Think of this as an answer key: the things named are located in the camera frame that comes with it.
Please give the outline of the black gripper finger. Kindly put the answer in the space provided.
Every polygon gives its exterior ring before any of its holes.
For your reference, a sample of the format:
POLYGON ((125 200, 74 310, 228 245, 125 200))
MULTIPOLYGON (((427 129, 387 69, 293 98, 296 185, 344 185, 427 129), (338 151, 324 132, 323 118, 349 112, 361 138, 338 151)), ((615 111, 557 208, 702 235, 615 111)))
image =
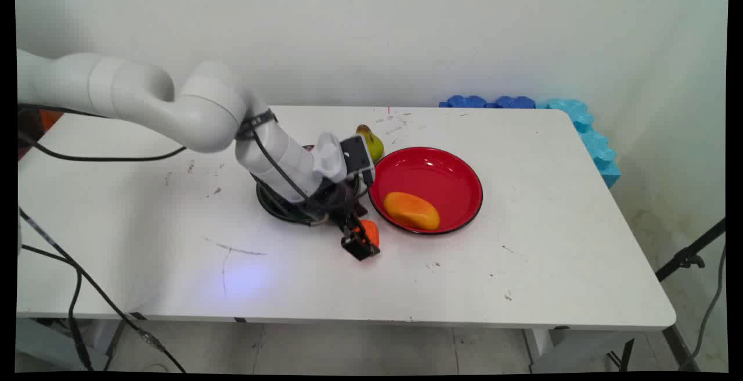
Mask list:
POLYGON ((349 253, 354 257, 373 257, 381 252, 376 222, 349 217, 349 253))
POLYGON ((372 222, 361 221, 351 229, 346 223, 341 227, 341 246, 361 261, 372 256, 372 222))

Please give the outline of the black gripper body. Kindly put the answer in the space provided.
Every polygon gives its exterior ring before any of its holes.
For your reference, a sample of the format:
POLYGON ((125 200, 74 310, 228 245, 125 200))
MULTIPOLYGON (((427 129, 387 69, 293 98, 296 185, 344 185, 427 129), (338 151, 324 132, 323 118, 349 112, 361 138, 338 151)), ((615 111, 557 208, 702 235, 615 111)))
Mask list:
POLYGON ((362 205, 367 193, 367 185, 359 179, 331 184, 316 193, 310 203, 302 203, 302 213, 318 224, 345 222, 351 215, 361 218, 368 214, 362 205))

